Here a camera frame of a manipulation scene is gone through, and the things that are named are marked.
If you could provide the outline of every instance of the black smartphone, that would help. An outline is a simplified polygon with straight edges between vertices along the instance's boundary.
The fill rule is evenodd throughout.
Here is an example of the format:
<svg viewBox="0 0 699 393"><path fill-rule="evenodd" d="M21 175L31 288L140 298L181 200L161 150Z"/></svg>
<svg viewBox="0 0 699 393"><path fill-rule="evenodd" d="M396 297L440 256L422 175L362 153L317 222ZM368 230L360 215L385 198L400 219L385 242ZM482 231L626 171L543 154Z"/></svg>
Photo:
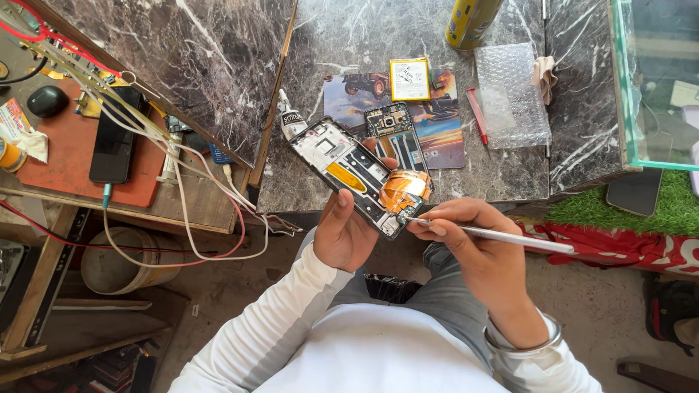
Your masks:
<svg viewBox="0 0 699 393"><path fill-rule="evenodd" d="M348 189L355 211L389 240L400 234L408 223L406 217L414 217L431 193L427 173L388 169L332 117L323 117L289 143L334 192ZM410 195L401 199L396 193L382 191L388 182L411 183Z"/></svg>
<svg viewBox="0 0 699 393"><path fill-rule="evenodd" d="M632 214L651 217L655 214L662 179L662 168L646 166L643 172L607 185L605 203Z"/></svg>
<svg viewBox="0 0 699 393"><path fill-rule="evenodd" d="M114 87L121 99L137 110L143 107L143 96L131 86ZM116 108L129 116L136 124L138 120L116 100L105 96ZM97 137L92 152L92 163L89 168L89 179L95 183L122 184L129 181L131 163L134 160L136 134L114 123L102 111L97 124Z"/></svg>
<svg viewBox="0 0 699 393"><path fill-rule="evenodd" d="M667 161L672 149L672 137L659 132L647 141L647 154L655 160ZM651 217L658 204L658 193L663 179L662 168L643 167L634 173L607 185L604 202L631 214Z"/></svg>

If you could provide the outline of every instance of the glass display case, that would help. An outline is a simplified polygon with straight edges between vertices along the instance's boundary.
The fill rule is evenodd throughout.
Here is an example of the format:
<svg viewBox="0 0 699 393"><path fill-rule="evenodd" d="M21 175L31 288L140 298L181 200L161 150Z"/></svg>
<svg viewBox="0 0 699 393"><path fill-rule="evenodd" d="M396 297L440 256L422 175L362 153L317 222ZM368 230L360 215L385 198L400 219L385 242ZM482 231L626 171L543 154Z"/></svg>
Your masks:
<svg viewBox="0 0 699 393"><path fill-rule="evenodd" d="M611 2L628 163L699 171L699 1Z"/></svg>

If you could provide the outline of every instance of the white long-sleeve shirt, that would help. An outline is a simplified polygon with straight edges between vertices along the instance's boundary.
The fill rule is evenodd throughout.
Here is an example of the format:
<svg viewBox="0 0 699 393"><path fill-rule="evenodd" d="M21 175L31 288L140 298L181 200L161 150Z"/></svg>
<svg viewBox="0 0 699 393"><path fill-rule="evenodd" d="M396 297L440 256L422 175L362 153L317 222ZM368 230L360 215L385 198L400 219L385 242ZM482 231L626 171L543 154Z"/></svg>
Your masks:
<svg viewBox="0 0 699 393"><path fill-rule="evenodd" d="M353 276L323 264L311 243L185 365L170 392L602 392L563 341L539 354L492 352L502 387L427 314L366 303L326 310ZM492 323L488 332L512 349Z"/></svg>

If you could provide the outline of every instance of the mouse pad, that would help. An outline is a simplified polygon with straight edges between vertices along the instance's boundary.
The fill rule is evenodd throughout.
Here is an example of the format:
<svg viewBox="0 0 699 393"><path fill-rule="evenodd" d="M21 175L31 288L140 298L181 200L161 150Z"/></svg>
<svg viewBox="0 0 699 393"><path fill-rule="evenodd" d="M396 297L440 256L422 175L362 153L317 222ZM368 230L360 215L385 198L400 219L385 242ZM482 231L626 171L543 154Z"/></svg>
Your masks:
<svg viewBox="0 0 699 393"><path fill-rule="evenodd" d="M408 101L408 110L429 169L463 168L463 134L456 96L456 76L452 69L433 69L432 81L444 83L436 90L430 84L430 101ZM326 76L324 114L343 123L362 141L368 137L364 111L391 103L388 73L355 73Z"/></svg>
<svg viewBox="0 0 699 393"><path fill-rule="evenodd" d="M99 120L73 113L73 98L80 96L80 86L74 80L58 82L71 102L58 115L42 119L38 131L48 136L48 164L28 157L17 178L25 185L69 192L102 200L104 184L89 181L92 151ZM158 127L165 129L165 120L155 110L148 116ZM165 153L144 136L136 137L131 177L124 184L115 184L110 202L148 207L155 200L160 184L155 180L165 162Z"/></svg>

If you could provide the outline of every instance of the black trash bag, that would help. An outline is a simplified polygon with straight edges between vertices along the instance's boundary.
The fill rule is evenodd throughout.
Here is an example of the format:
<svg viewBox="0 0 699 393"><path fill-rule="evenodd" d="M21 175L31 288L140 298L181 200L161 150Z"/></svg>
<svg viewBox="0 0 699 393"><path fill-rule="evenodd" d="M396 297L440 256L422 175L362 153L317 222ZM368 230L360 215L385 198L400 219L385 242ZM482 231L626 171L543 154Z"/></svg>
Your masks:
<svg viewBox="0 0 699 393"><path fill-rule="evenodd" d="M393 304L404 304L422 287L422 284L415 281L380 274L367 273L364 275L364 280L372 299Z"/></svg>

